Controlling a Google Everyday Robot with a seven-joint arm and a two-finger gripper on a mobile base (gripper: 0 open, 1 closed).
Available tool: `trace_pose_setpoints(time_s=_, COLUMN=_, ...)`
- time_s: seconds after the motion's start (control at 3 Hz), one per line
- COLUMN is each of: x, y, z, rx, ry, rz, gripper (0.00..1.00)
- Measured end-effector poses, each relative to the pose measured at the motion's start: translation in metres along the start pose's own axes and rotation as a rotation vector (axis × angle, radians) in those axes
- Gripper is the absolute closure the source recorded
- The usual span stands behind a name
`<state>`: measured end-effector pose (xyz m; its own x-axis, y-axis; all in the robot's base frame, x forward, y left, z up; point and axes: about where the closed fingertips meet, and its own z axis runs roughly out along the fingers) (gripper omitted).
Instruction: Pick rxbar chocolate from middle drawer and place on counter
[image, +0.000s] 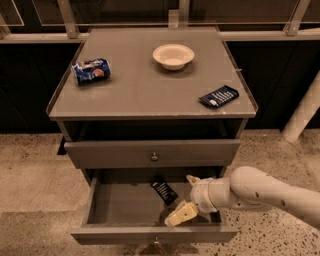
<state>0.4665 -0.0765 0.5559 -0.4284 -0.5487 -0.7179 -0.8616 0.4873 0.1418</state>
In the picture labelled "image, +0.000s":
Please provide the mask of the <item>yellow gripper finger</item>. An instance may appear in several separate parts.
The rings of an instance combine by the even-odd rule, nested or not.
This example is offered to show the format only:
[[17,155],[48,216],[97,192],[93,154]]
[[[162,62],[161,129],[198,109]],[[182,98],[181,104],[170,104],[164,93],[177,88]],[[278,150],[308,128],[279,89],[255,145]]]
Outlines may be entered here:
[[193,202],[181,201],[176,209],[171,212],[164,223],[168,227],[177,226],[183,222],[189,221],[198,215],[198,209]]
[[188,180],[188,182],[194,186],[197,182],[200,181],[200,178],[199,177],[195,177],[195,176],[192,176],[192,175],[187,175],[186,176],[186,179]]

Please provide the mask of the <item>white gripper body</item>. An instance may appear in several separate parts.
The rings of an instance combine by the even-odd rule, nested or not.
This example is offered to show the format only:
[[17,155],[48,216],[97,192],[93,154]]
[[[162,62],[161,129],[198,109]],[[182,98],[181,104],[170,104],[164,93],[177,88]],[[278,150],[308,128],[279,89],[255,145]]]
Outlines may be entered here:
[[217,212],[218,209],[210,200],[209,185],[213,181],[212,178],[200,179],[190,192],[190,199],[196,205],[197,209],[202,213]]

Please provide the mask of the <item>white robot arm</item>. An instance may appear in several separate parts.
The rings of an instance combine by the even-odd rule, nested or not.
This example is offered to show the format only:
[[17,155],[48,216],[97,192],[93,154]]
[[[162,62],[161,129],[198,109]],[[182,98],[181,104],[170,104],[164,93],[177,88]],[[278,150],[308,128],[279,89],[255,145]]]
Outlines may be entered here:
[[220,208],[268,211],[279,208],[303,222],[320,227],[320,193],[284,183],[268,173],[250,166],[236,168],[223,178],[187,175],[192,186],[190,201],[182,200],[170,211],[164,223],[180,225],[200,213],[217,212]]

